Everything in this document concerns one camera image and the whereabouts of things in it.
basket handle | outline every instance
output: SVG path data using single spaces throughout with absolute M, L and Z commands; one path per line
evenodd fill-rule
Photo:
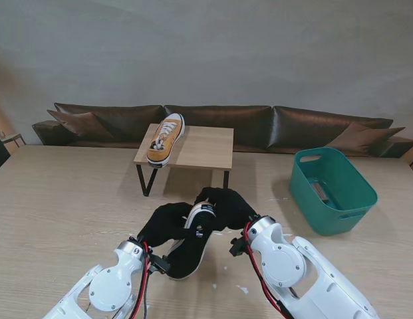
M 327 152 L 326 150 L 327 148 L 313 148 L 311 150 L 303 150 L 303 151 L 299 151 L 298 153 L 296 153 L 295 155 L 295 161 L 297 163 L 301 163 L 301 160 L 303 158 L 306 157 L 313 157 L 313 156 L 318 156 L 318 158 L 316 159 L 311 159 L 310 161 L 317 161 L 321 158 L 321 156 L 323 154 L 325 154 Z
M 339 216 L 338 219 L 340 221 L 343 221 L 343 220 L 348 219 L 348 218 L 363 217 L 364 215 L 366 215 L 366 211 L 356 211 L 354 213 L 347 213 L 347 214 L 341 215 L 341 216 Z

shoelace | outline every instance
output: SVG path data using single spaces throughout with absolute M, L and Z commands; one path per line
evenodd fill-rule
M 173 122 L 164 122 L 162 125 L 162 128 L 160 129 L 159 135 L 156 138 L 155 144 L 153 145 L 153 148 L 155 150 L 162 150 L 164 149 L 163 143 L 165 142 L 165 139 L 168 137 L 168 135 L 174 130 L 174 128 L 177 126 L 176 123 Z

robotic hand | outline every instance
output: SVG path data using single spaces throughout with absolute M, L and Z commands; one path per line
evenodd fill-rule
M 287 319 L 378 319 L 367 299 L 306 239 L 285 240 L 282 227 L 270 216 L 260 217 L 235 191 L 203 189 L 196 202 L 215 205 L 213 228 L 243 229 L 232 240 L 233 256 L 247 253 L 268 301 Z M 253 251 L 261 254 L 263 276 Z M 318 277 L 314 285 L 298 297 L 292 289 L 312 267 Z M 271 293 L 273 290 L 279 299 Z
M 114 250 L 118 259 L 115 266 L 103 268 L 97 265 L 90 269 L 44 319 L 91 319 L 77 304 L 78 297 L 86 288 L 89 289 L 90 303 L 95 308 L 104 312 L 116 312 L 114 319 L 125 318 L 132 309 L 129 318 L 133 319 L 150 274 L 156 270 L 164 274 L 169 270 L 169 264 L 153 255 L 148 244 L 156 247 L 169 239 L 199 235 L 199 231 L 184 229 L 184 217 L 188 216 L 191 208 L 187 203 L 167 204 L 157 208 L 137 239 L 130 237 Z M 131 276 L 137 272 L 142 272 L 142 278 L 136 298 L 131 293 Z

teal plastic basket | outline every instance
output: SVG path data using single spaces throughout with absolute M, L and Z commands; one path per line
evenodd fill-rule
M 378 201 L 372 186 L 334 148 L 298 152 L 290 190 L 310 226 L 323 236 L 350 231 Z

sofa armrest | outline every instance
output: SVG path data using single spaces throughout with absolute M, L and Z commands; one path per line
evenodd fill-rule
M 44 121 L 32 125 L 42 144 L 66 146 L 76 141 L 76 136 L 58 121 Z
M 413 140 L 392 136 L 385 142 L 374 146 L 370 153 L 378 158 L 400 158 L 413 147 Z

